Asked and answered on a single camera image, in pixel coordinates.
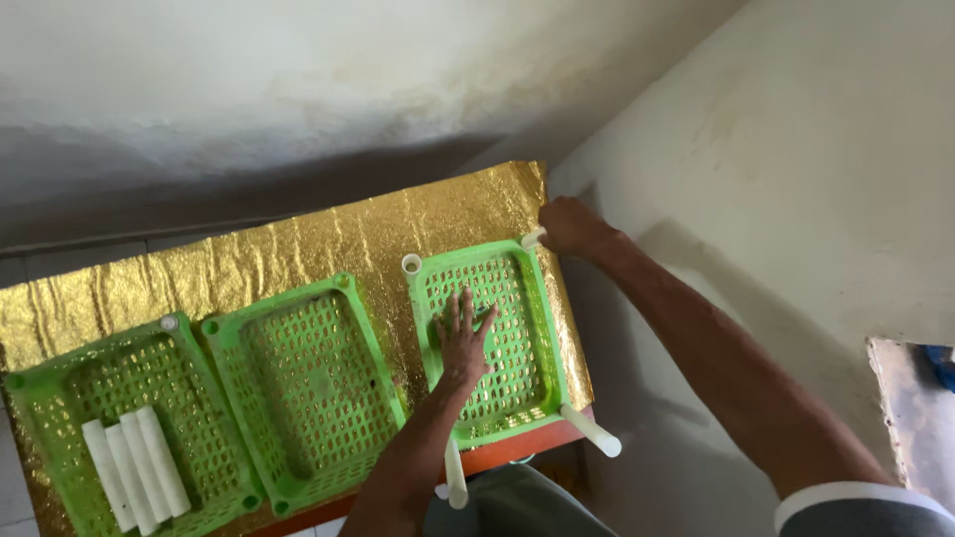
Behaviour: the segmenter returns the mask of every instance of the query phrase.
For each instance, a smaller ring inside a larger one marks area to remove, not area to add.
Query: gold foil sheet
[[[0,290],[0,370],[27,369],[102,337],[185,311],[204,318],[276,293],[355,274],[395,383],[414,405],[427,394],[411,302],[401,271],[407,253],[428,257],[512,239],[537,226],[546,202],[542,164],[507,162],[267,226],[213,237]],[[574,407],[593,400],[557,256],[538,256]],[[74,535],[30,438],[8,404],[40,532]],[[216,534],[244,534],[274,522],[267,507]]]

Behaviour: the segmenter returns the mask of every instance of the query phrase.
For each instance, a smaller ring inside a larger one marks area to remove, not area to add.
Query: person's hand
[[[621,234],[580,200],[564,196],[541,207],[538,222],[547,230],[540,238],[544,247],[591,261]]]
[[[441,341],[441,361],[444,362],[443,377],[467,385],[467,389],[474,390],[480,378],[491,373],[491,364],[484,361],[484,339],[488,331],[498,318],[498,305],[495,304],[484,318],[477,332],[472,330],[474,322],[474,306],[471,298],[471,288],[464,288],[464,320],[461,320],[461,311],[458,307],[457,293],[451,295],[451,333],[435,315],[435,330]]]

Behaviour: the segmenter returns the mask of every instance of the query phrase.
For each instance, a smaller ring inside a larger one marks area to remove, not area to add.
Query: fingers
[[[494,326],[494,321],[497,319],[498,305],[495,304],[487,313],[487,316],[484,317],[484,322],[480,324],[480,328],[477,329],[477,339],[484,341],[484,338],[487,337],[487,333],[490,332],[491,327]]]
[[[461,307],[457,302],[457,292],[451,293],[451,333],[461,330]]]
[[[471,287],[464,288],[464,330],[471,330],[471,323],[474,322],[474,304],[471,301]]]
[[[432,317],[432,320],[435,322],[437,339],[441,342],[441,346],[444,347],[444,342],[448,340],[448,334],[444,332],[444,325],[441,324],[441,319],[437,318],[437,313]]]

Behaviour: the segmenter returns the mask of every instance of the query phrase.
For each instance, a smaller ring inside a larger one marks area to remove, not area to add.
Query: green plastic basket
[[[193,506],[155,535],[198,537],[262,505],[265,492],[181,312],[10,374],[6,386],[79,537],[121,535],[80,426],[110,426],[147,404]]]
[[[554,319],[534,249],[501,241],[402,262],[429,389],[441,377],[441,347],[432,316],[447,322],[447,301],[465,286],[476,308],[495,302],[498,319],[484,343],[494,371],[481,378],[451,436],[464,449],[503,440],[562,419],[569,402]],[[475,326],[481,320],[480,311]]]
[[[405,416],[346,272],[202,323],[275,514],[363,482]]]

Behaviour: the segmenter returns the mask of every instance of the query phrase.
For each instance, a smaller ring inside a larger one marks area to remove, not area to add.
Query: table
[[[586,407],[582,412],[588,418],[594,419],[592,406]],[[584,435],[580,431],[562,419],[522,435],[461,453],[461,464],[464,466],[464,475],[470,476],[583,437]],[[444,483],[443,469],[441,470],[440,482]],[[291,518],[262,527],[249,535],[250,537],[284,537],[290,533],[341,518],[349,514],[356,496],[356,494],[352,494],[314,509],[303,511]]]

